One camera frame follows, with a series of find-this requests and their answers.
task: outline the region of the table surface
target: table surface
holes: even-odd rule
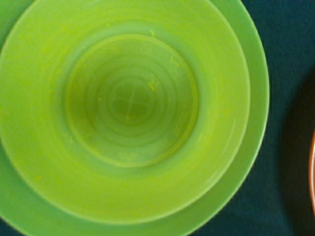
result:
[[[257,160],[228,205],[192,236],[315,236],[308,152],[315,128],[315,1],[243,0],[269,67],[270,113]],[[0,221],[0,236],[20,236]]]

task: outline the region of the green plastic bowl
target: green plastic bowl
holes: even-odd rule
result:
[[[135,224],[206,193],[232,162],[249,75],[201,1],[36,1],[0,58],[0,134],[23,180],[65,212]]]
[[[181,236],[211,219],[234,195],[249,172],[263,138],[269,106],[269,81],[263,48],[241,1],[212,0],[231,23],[247,59],[251,80],[251,109],[239,152],[217,184],[187,208],[160,220],[137,225],[93,223],[64,213],[39,197],[12,167],[0,147],[0,217],[28,236]],[[13,25],[30,0],[0,1],[1,35]]]

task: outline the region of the green bowl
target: green bowl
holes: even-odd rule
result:
[[[208,0],[36,1],[0,58],[0,135],[25,183],[88,221],[173,214],[224,174],[246,60]]]

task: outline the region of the green plastic plate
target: green plastic plate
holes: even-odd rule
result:
[[[259,150],[268,116],[269,81],[263,48],[246,9],[240,1],[212,1],[233,27],[247,59],[251,80],[251,110],[241,147],[218,183],[198,201],[168,217],[129,226],[90,222],[66,214],[39,197],[20,178],[4,150],[0,153],[0,216],[17,230],[28,236],[180,236],[191,233],[211,219],[234,195],[248,174]],[[10,5],[2,1],[0,21],[10,22],[30,3]],[[7,34],[3,30],[2,38]]]

